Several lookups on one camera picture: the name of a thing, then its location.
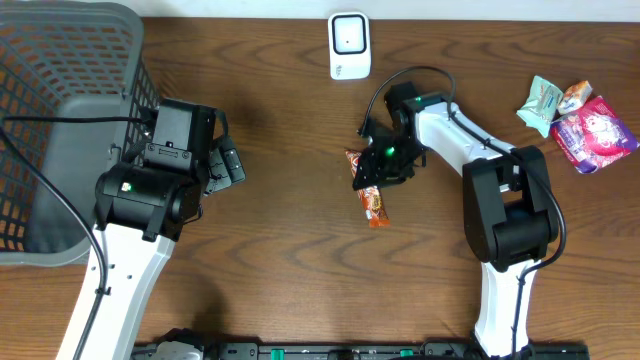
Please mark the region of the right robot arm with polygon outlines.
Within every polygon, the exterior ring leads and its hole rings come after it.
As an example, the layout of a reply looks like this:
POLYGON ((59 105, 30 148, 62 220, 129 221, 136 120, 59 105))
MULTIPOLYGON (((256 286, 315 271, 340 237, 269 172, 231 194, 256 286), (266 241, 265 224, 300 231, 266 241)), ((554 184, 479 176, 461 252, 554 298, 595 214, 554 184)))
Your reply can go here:
POLYGON ((354 189, 404 183, 429 151, 455 170, 462 178, 466 241, 482 277, 469 355, 532 356, 526 321, 533 282, 561 229, 543 154, 496 139, 466 117, 452 96, 421 95, 410 82, 392 86, 384 103, 393 126, 365 117, 358 133, 369 145, 359 158, 354 189))

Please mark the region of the orange brown snack packet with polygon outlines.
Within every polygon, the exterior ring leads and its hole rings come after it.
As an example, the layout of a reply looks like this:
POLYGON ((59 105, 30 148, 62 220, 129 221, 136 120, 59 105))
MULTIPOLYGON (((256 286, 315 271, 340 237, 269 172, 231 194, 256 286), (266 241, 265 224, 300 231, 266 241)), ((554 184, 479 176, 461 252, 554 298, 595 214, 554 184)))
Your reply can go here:
MULTIPOLYGON (((346 150, 345 154, 350 164, 351 174, 353 177, 356 177, 361 153, 355 150, 346 150)), ((386 227, 390 225, 390 219, 385 210, 381 193, 376 186, 359 189, 356 193, 363 205, 365 215, 371 228, 386 227)))

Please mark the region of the teal tissue pack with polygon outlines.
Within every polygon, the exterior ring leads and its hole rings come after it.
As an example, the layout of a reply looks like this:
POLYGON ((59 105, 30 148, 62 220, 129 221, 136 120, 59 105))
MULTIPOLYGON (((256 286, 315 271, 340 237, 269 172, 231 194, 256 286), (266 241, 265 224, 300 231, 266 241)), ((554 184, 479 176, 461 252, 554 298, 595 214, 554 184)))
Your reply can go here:
POLYGON ((527 127, 535 128, 543 138, 547 138, 563 96, 564 93, 556 85, 535 75, 529 96, 516 115, 527 127))

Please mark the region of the small orange tissue pack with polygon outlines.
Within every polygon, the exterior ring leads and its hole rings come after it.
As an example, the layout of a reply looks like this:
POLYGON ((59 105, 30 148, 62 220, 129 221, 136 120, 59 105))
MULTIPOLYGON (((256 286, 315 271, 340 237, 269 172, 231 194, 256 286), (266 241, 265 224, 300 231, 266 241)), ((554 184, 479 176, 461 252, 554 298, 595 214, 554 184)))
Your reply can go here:
POLYGON ((581 108, 591 96, 593 88, 587 80, 570 86, 557 106, 560 115, 568 114, 581 108))

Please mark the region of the red purple snack packet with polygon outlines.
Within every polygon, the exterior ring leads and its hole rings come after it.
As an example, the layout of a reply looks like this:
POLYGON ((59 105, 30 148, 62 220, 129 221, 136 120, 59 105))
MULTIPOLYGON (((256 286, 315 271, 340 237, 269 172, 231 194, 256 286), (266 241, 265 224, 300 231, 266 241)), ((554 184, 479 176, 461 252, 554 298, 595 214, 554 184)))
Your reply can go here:
POLYGON ((602 96, 563 115, 550 134, 581 174, 595 173, 639 148, 635 135, 602 96))

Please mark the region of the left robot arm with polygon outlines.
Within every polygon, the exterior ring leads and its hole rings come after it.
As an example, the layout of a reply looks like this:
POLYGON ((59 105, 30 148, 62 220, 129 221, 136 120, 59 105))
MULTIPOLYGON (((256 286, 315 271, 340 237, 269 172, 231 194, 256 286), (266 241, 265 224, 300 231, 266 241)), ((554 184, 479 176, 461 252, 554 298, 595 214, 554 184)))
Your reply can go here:
POLYGON ((204 197, 246 178, 223 110, 164 99, 152 138, 95 186, 96 223, 60 359, 126 359, 153 287, 204 197))

